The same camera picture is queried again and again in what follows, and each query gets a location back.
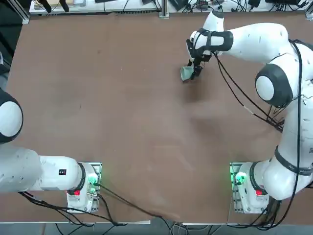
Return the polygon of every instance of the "equipment in background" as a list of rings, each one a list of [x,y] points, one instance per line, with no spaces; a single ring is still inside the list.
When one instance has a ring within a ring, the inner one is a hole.
[[[95,3],[109,2],[109,1],[117,1],[117,0],[94,0]]]
[[[289,4],[289,5],[298,5],[301,0],[265,0],[267,3],[273,4]]]
[[[207,11],[209,8],[209,2],[206,0],[197,0],[196,8],[200,11]]]
[[[254,7],[258,7],[260,5],[261,0],[249,0],[248,4],[254,8]]]
[[[313,20],[313,2],[305,10],[305,15],[308,20]]]
[[[143,5],[153,2],[153,0],[141,0]]]
[[[169,0],[169,2],[177,11],[188,5],[188,0]]]
[[[41,4],[48,13],[51,13],[52,8],[47,0],[38,0],[38,3]],[[59,2],[55,5],[55,8],[59,3],[65,12],[69,12],[69,7],[66,0],[59,0]]]
[[[221,5],[225,0],[212,0],[212,5]]]
[[[238,190],[236,200],[240,200],[243,213],[265,213],[269,197],[278,202],[291,197],[290,208],[294,195],[313,181],[313,46],[289,40],[286,28],[275,23],[256,23],[224,31],[224,16],[217,11],[212,11],[203,27],[191,34],[186,46],[189,62],[181,68],[182,81],[199,76],[201,62],[214,55],[219,68],[246,95],[225,70],[218,54],[265,64],[256,75],[255,88],[264,102],[286,109],[284,127],[277,129],[282,131],[282,137],[270,159],[233,164],[236,167],[232,171],[236,186],[233,191]],[[223,73],[222,76],[248,114],[259,117],[238,99]],[[278,122],[272,125],[277,128]]]

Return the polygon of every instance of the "green led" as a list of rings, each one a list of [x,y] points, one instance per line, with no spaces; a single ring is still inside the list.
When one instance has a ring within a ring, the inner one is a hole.
[[[90,178],[88,179],[88,182],[89,182],[90,184],[95,184],[95,183],[97,183],[97,179],[95,179],[94,177],[90,177]]]
[[[243,184],[246,180],[246,174],[244,172],[238,172],[236,175],[237,183]]]

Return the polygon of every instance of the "wooden work surface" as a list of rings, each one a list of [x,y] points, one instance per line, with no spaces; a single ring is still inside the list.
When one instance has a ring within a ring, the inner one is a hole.
[[[104,184],[166,218],[225,223],[231,199],[229,162],[270,158],[280,133],[238,104],[215,59],[206,63],[200,78],[181,82],[180,67],[188,62],[185,40],[206,16],[32,20],[22,28],[7,87],[24,111],[23,130],[14,144],[41,155],[102,162]],[[313,23],[304,13],[230,13],[224,27],[259,22],[281,23],[291,38],[313,42]],[[268,109],[254,88],[262,65],[227,55],[221,60],[248,95]],[[39,195],[66,205],[65,192]],[[115,219],[149,219],[105,197]],[[286,223],[313,224],[312,197],[309,189],[297,194]],[[17,193],[2,194],[0,201],[0,221],[65,221]],[[99,214],[106,215],[103,205]],[[230,222],[252,218],[232,212]]]

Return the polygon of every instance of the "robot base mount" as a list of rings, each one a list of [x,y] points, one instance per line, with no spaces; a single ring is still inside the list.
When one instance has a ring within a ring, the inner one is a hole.
[[[261,214],[268,205],[269,195],[254,190],[249,171],[252,163],[230,163],[232,200],[237,213]]]
[[[67,207],[83,210],[85,212],[97,212],[99,209],[99,186],[101,184],[102,163],[81,163],[85,169],[85,182],[81,190],[67,192]],[[70,213],[83,213],[82,211],[68,210]]]

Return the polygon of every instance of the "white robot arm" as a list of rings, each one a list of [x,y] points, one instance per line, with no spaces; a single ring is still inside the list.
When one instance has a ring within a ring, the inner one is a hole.
[[[240,59],[264,63],[255,78],[259,97],[275,107],[287,107],[283,134],[274,156],[267,161],[244,163],[238,182],[246,213],[261,213],[270,195],[276,200],[291,197],[297,173],[297,102],[301,102],[300,173],[296,192],[313,180],[313,46],[298,42],[302,58],[301,96],[298,95],[299,58],[289,42],[285,27],[275,23],[257,23],[224,31],[224,17],[213,11],[203,28],[187,39],[190,59],[181,68],[183,81],[198,76],[201,61],[208,61],[212,51]]]
[[[23,113],[17,100],[0,89],[0,192],[67,190],[69,208],[94,211],[99,190],[95,169],[64,156],[40,156],[11,145],[21,131]]]

